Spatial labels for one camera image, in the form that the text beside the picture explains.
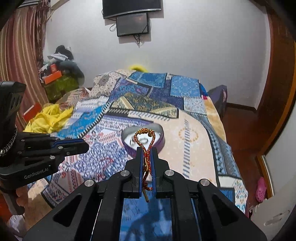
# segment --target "yellow object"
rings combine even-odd
[[[44,107],[41,113],[31,119],[25,132],[52,133],[59,131],[72,116],[73,108],[61,111],[59,104]]]
[[[143,66],[138,65],[138,64],[134,64],[134,65],[130,66],[129,69],[135,70],[135,71],[140,71],[140,72],[143,72],[143,73],[147,73],[148,72],[147,69],[145,69]]]

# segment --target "brown floor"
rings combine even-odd
[[[258,204],[255,192],[261,170],[255,158],[256,153],[270,136],[262,118],[249,110],[226,108],[222,119],[227,143],[231,146],[235,162],[249,192],[249,209]]]

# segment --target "yellow towel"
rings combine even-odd
[[[72,112],[73,108],[61,111],[59,104],[47,106],[29,121],[24,131],[38,133],[59,131],[72,116]]]

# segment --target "patchwork blanket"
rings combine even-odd
[[[245,212],[247,190],[218,114],[197,79],[117,70],[97,76],[94,84],[56,134],[83,137],[89,151],[66,157],[57,173],[30,185],[29,195],[37,197],[41,191],[48,206],[55,207],[85,180],[108,179],[131,159],[121,140],[122,130],[157,123],[165,135],[159,157],[185,178],[209,179]],[[143,197],[125,199],[120,240],[171,240],[169,200],[148,195],[149,203]]]

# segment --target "curtain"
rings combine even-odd
[[[43,64],[43,48],[48,3],[17,9],[0,32],[0,80],[18,81],[27,85],[16,125],[22,131],[24,112],[33,104],[48,103],[38,76]]]

